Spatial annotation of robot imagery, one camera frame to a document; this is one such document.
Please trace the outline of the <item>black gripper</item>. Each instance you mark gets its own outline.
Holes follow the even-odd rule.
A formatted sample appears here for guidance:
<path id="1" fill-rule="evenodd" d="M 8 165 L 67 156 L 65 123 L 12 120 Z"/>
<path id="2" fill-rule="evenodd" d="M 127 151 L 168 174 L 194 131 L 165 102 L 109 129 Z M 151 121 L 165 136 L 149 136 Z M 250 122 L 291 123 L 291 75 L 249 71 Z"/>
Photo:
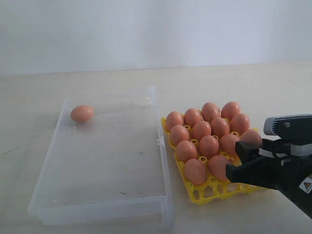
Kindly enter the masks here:
<path id="1" fill-rule="evenodd" d="M 261 149 L 237 141 L 241 166 L 226 165 L 226 178 L 280 191 L 307 215 L 312 213 L 312 144 L 263 140 Z"/>

